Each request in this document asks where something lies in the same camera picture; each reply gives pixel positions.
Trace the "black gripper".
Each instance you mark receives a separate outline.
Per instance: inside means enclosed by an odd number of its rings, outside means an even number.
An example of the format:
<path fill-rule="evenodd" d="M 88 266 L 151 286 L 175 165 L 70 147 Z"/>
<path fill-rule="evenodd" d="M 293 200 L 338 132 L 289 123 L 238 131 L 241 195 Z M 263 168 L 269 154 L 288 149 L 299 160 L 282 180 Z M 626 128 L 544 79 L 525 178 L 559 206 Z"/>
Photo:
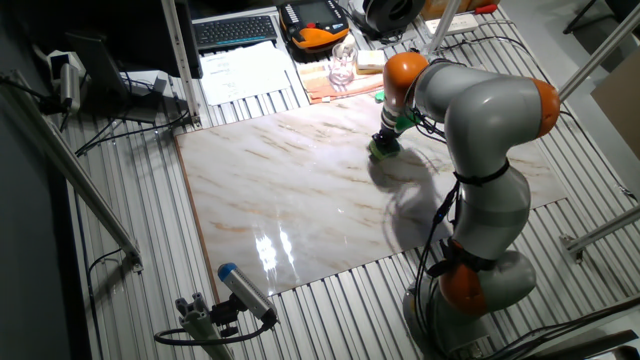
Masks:
<path fill-rule="evenodd" d="M 379 145 L 380 143 L 389 143 L 392 147 L 398 147 L 397 134 L 392 129 L 382 127 L 372 136 L 372 143 L 375 145 Z"/>

